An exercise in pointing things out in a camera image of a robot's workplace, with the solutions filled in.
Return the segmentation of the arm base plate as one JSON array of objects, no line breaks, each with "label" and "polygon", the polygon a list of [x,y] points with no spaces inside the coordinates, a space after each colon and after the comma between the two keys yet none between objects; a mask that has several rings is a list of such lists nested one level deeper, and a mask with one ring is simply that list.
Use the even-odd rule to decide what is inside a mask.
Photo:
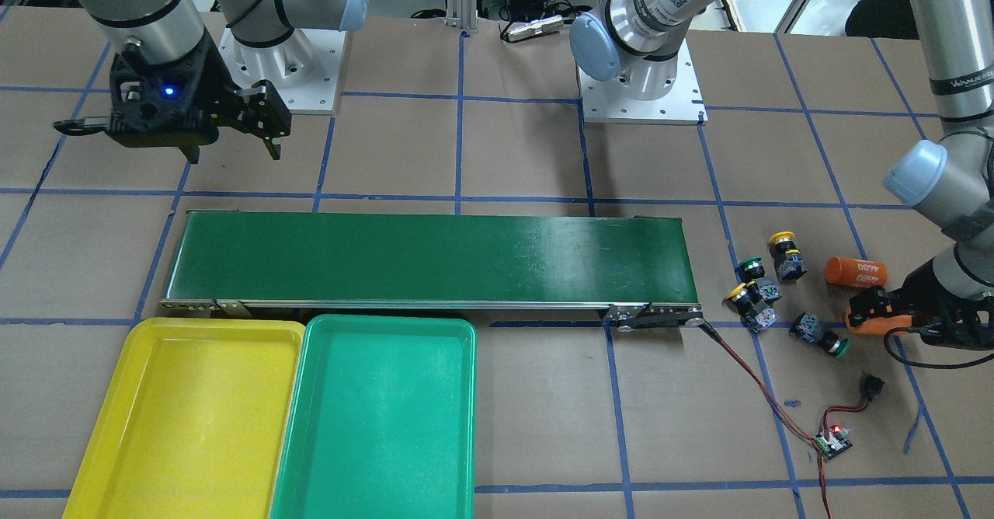
[{"label": "arm base plate", "polygon": [[225,30],[219,51],[239,87],[269,80],[292,114],[332,116],[349,37],[341,31],[297,28],[283,44],[251,48]]},{"label": "arm base plate", "polygon": [[688,42],[670,60],[636,59],[611,80],[597,81],[581,68],[576,79],[586,122],[699,125],[709,120]]}]

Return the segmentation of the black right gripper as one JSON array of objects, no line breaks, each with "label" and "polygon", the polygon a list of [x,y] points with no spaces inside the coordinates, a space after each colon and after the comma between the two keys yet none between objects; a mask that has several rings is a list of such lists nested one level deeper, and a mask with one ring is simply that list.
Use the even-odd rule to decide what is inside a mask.
[{"label": "black right gripper", "polygon": [[196,165],[201,147],[227,127],[259,138],[278,161],[291,133],[292,115],[276,86],[263,79],[239,87],[208,33],[166,64],[148,64],[138,46],[128,45],[114,56],[109,80],[107,134],[128,148],[179,148]]}]

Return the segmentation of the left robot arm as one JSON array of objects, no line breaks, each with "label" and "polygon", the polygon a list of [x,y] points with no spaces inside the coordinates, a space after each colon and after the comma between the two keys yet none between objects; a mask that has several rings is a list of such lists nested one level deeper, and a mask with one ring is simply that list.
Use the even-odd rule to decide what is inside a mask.
[{"label": "left robot arm", "polygon": [[[569,46],[583,75],[617,81],[647,102],[664,96],[691,19],[716,0],[606,0],[576,17]],[[847,325],[887,318],[885,331],[924,344],[992,349],[992,0],[909,0],[942,134],[917,141],[885,173],[884,188],[949,246],[897,289],[851,298]]]}]

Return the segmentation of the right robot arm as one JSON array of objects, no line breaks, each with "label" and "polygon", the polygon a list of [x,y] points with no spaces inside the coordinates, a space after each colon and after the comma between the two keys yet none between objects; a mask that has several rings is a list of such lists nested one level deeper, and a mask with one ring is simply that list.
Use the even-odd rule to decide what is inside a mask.
[{"label": "right robot arm", "polygon": [[289,93],[321,77],[308,31],[351,33],[369,0],[217,0],[234,41],[227,63],[193,0],[78,0],[109,37],[111,109],[54,123],[127,148],[178,148],[191,164],[223,127],[278,160],[291,132]]}]

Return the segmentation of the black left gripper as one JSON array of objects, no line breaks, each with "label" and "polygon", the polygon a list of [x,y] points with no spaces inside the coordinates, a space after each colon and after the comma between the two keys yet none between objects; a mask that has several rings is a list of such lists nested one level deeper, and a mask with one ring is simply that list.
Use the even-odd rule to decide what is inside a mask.
[{"label": "black left gripper", "polygon": [[981,313],[991,311],[990,301],[972,301],[948,292],[935,277],[933,264],[926,262],[897,289],[874,286],[854,295],[846,314],[852,315],[853,325],[877,317],[910,315],[915,325],[909,328],[919,331],[927,345],[991,349],[992,321],[981,319]]}]

